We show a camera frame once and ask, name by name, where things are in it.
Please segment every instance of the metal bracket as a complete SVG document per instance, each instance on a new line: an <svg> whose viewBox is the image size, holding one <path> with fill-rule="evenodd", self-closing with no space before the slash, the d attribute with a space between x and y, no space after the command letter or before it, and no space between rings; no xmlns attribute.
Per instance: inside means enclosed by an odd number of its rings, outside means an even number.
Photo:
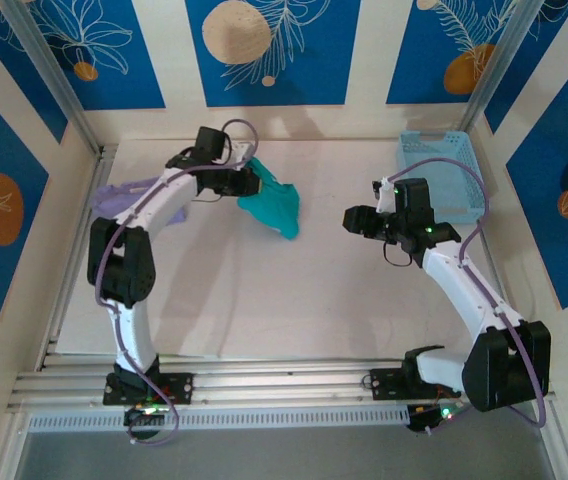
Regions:
<svg viewBox="0 0 568 480"><path fill-rule="evenodd" d="M440 396L462 396L443 385L410 382L402 368L373 369L369 374L373 400L435 400Z"/></svg>
<svg viewBox="0 0 568 480"><path fill-rule="evenodd" d="M175 405L190 405L193 397L192 373L160 373L157 386L166 393ZM102 403L111 405L144 405L148 403L164 404L161 398L149 398L145 393L134 389L125 389L117 375L111 373L106 377L104 398Z"/></svg>

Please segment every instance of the white table surface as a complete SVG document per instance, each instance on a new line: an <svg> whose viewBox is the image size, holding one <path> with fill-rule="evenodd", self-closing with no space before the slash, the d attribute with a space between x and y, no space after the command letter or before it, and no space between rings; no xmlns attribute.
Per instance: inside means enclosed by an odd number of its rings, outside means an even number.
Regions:
<svg viewBox="0 0 568 480"><path fill-rule="evenodd" d="M120 144L109 183L156 176L189 141ZM468 348L462 320L422 270L396 268L382 243L348 233L344 210L374 205L371 181L396 171L393 141L262 142L258 158L301 196L293 241L240 210L236 200L193 203L184 224L153 244L157 281L149 323L163 354L206 357L390 358L443 344ZM462 236L471 231L461 226ZM487 278L479 239L469 253ZM405 261L389 247L389 257ZM107 312L94 303L86 257L58 353L113 354Z"/></svg>

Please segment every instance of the purple cable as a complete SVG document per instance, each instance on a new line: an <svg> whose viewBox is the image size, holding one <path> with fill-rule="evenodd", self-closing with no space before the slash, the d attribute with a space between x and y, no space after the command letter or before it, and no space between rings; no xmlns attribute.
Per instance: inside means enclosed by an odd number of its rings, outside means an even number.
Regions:
<svg viewBox="0 0 568 480"><path fill-rule="evenodd" d="M477 278L475 273L473 273L473 271L467 265L463 264L463 260L466 257L466 248L471 243L471 241L482 231L482 229L484 228L484 225L486 224L488 214L490 212L488 192L486 191L486 186L484 185L484 182L482 181L480 176L477 173L475 173L471 168L469 168L467 165L465 165L464 163L462 163L458 160L453 160L452 158L429 158L429 159L417 162L417 163L411 165L410 167L405 168L401 172L396 173L395 175L391 175L390 177L387 178L387 180L389 182L392 182L393 180L401 177L402 175L405 175L406 173L410 172L411 170L413 170L417 167L420 167L420 166L425 165L427 163L433 163L433 162L450 163L452 165L456 165L456 166L460 167L462 170L464 170L466 173L468 173L471 177L473 177L473 179L479 185L480 190L482 191L482 196L484 197L484 213L482 214L482 218L480 218L479 222L477 222L477 226L475 227L475 229L462 242L462 245L460 247L459 258L460 258L460 267L462 267L462 269L464 270L464 272L466 272L466 274L469 276L471 281L480 290L480 292L482 292L482 295L484 295L484 298L486 298L486 300L489 302L491 307L493 309L495 309L495 308L498 307L498 303L493 298L493 295L491 295L491 293L484 286L484 284L482 284L482 282ZM531 380L531 385L533 386L533 391L535 392L535 399L537 401L537 407L539 409L539 419L537 421L532 420L531 418L529 418L528 416L526 416L525 414L523 414L522 412L520 412L516 408L514 408L512 406L509 406L509 408L511 408L513 411L515 411L516 413L518 413L519 415L524 417L531 424L537 426L538 428L542 428L546 424L546 405L544 404L544 395L542 394L542 387L540 385L540 382L537 379L537 375L535 374L535 367L533 367L533 362L531 361L531 357L529 357L528 352L526 351L526 348L524 347L524 344L522 343L522 339L520 338L520 336L515 331L515 327L513 327L511 322L508 321L508 318L506 318L506 315L503 312L499 313L498 317L500 318L500 320L502 320L502 323L504 324L504 326L508 330L509 334L513 338L513 341L515 342L515 346L517 347L517 350L520 352L520 355L522 356L522 361L524 362L524 367L526 368L526 372L528 373L528 376Z"/></svg>
<svg viewBox="0 0 568 480"><path fill-rule="evenodd" d="M164 437L161 440L140 441L140 440L136 439L133 436L133 424L131 423L131 425L129 426L129 428L127 430L127 433L129 435L129 437L131 438L131 443L139 443L141 445L146 445L146 446L151 446L151 447L157 447L157 446L160 446L160 445L167 444L177 434L177 431L179 429L180 417L179 417L179 414L177 413L177 409L175 408L175 405L173 404L171 399L168 398L168 396L162 391L162 389L159 388L150 378L148 378L148 376L145 375L145 373L142 371L142 369L135 363L135 360L133 360L133 358L129 355L128 350L126 348L126 345L124 345L124 339L122 338L122 328L121 328L121 325L120 325L120 311L119 311L119 309L117 308L117 306L111 305L111 304L105 302L104 300L102 300L102 298L101 298L100 293L102 291L102 282L104 280L104 271L106 270L106 263L108 262L108 257L111 254L111 252L113 251L113 248L115 247L115 244L117 243L118 238L122 235L122 232L124 231L124 229L128 226L129 223L131 223L133 221L134 218L137 217L137 215L148 204L148 202L150 202L159 192L161 192L164 188L166 188L166 186L169 183L177 180L178 178L180 178L184 175L189 175L192 172L196 172L196 171L229 170L229 169L233 169L233 168L243 167L253 158L253 156L255 155L255 152L257 151L257 146L259 144L259 138L258 138L257 130L255 129L255 127L252 124L250 124L246 120L243 120L241 118L236 118L236 119L232 119L232 120L229 120L228 122L226 122L224 124L224 126L222 127L222 131L224 131L226 129L226 127L228 127L229 125L231 125L233 123L242 123L244 125L247 125L251 129L251 132L253 133L253 136L254 136L254 143L246 151L242 160L239 161L239 162L236 162L236 163L232 163L230 165L201 165L201 166L191 167L191 168L188 168L186 170L181 170L180 172L177 172L175 175L170 176L168 178L168 180L166 181L166 183L162 183L162 184L158 185L157 187L155 187L155 189L153 189L146 197L144 197L144 199L140 202L140 204L137 207L135 207L135 210L133 210L133 212L126 218L126 220L124 220L124 222L122 222L122 224L117 228L117 230L115 231L115 233L113 234L113 236L109 240L108 244L106 245L106 248L104 249L104 254L102 255L102 259L100 260L100 264L99 264L99 267L97 269L97 276L96 276L96 280L95 280L95 301L97 302L98 305L110 310L113 313L113 315L115 316L115 319L113 321L113 324L115 326L114 327L115 328L115 339L117 341L117 345L118 345L119 349L122 351L122 355L124 356L126 361L129 363L129 365L133 368L135 373L142 380L144 380L144 382L149 387L151 387L151 389L153 389L153 391L155 391L155 393L157 393L157 395L169 407L170 412L173 415L175 415L175 427L173 428L173 430L171 430L171 433L169 435L167 435L166 437Z"/></svg>

